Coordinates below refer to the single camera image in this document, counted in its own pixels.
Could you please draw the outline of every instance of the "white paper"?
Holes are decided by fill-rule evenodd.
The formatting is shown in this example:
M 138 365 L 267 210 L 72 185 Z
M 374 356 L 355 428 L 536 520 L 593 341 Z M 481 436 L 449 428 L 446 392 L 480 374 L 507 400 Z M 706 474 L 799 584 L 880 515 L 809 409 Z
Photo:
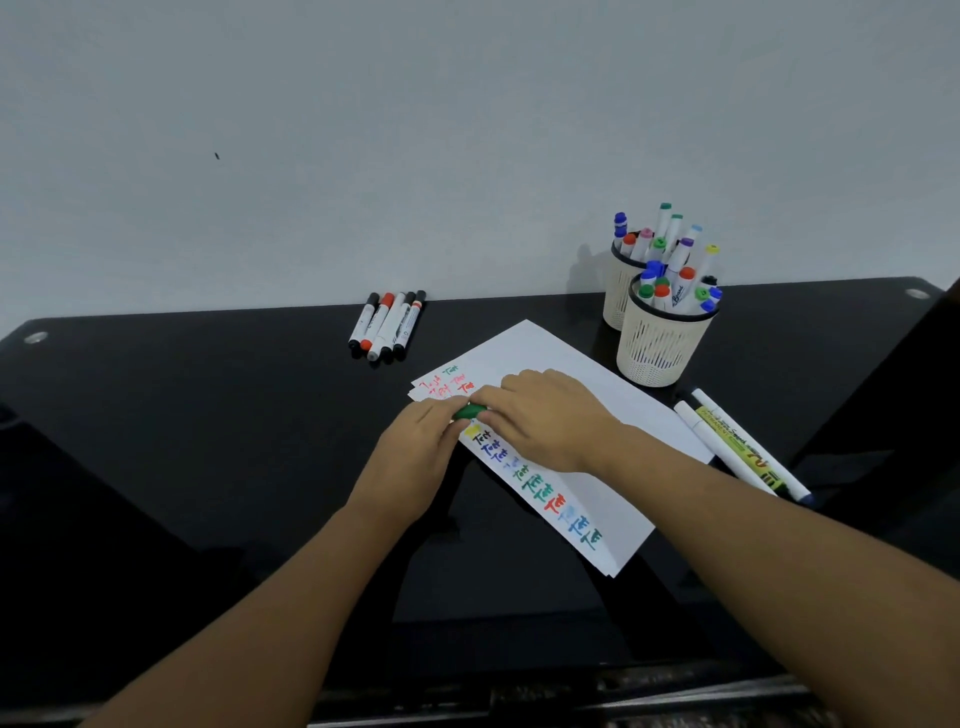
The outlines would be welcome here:
M 707 463 L 713 456 L 672 409 L 530 321 L 522 321 L 414 379 L 410 397 L 469 396 L 485 384 L 499 385 L 505 375 L 524 369 L 556 369 L 573 376 L 621 422 L 640 427 L 701 462 Z M 485 431 L 489 429 L 474 421 L 460 441 L 602 573 L 616 576 L 653 532 L 654 526 L 643 514 L 592 475 L 554 473 L 519 457 L 503 438 L 492 432 L 487 436 Z M 494 439 L 499 445 L 496 449 L 492 447 Z M 563 497 L 560 508 L 556 507 L 557 496 Z

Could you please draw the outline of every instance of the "left hand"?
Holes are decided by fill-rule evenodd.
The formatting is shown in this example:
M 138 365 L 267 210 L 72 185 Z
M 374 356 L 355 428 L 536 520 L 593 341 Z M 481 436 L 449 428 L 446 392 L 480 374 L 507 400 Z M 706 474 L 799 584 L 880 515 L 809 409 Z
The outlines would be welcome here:
M 404 407 L 380 435 L 347 506 L 406 530 L 440 488 L 457 437 L 470 424 L 450 418 L 467 402 L 466 397 L 451 397 Z

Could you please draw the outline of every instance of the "white wall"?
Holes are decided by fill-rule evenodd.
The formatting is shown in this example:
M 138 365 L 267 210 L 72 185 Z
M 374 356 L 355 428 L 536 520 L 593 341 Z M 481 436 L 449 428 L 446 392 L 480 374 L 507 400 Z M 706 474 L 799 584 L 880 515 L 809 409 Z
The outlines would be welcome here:
M 0 333 L 599 290 L 672 200 L 724 280 L 960 275 L 960 3 L 0 3 Z M 214 153 L 221 157 L 214 158 Z

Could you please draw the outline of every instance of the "mesh pen holder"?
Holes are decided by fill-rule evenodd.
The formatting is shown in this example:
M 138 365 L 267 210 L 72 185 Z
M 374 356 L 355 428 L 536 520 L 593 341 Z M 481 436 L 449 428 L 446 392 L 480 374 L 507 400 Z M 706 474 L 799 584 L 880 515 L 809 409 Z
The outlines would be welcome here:
M 623 329 L 623 312 L 627 308 L 630 281 L 646 270 L 647 264 L 630 260 L 610 245 L 610 262 L 607 264 L 607 295 L 603 300 L 603 320 L 617 331 Z
M 660 311 L 640 300 L 636 292 L 639 282 L 640 276 L 636 276 L 627 285 L 616 368 L 640 386 L 666 387 L 680 378 L 717 312 L 687 316 Z

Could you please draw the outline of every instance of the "forearm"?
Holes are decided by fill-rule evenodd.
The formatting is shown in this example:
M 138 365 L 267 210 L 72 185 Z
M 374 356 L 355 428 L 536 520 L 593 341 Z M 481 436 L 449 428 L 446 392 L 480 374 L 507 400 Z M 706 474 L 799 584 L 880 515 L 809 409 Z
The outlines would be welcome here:
M 847 718 L 905 725 L 919 710 L 928 711 L 924 725 L 939 725 L 960 712 L 957 582 L 640 430 L 622 425 L 604 440 L 594 474 L 666 535 L 758 642 Z
M 267 581 L 87 724 L 302 726 L 357 598 L 402 529 L 338 511 Z

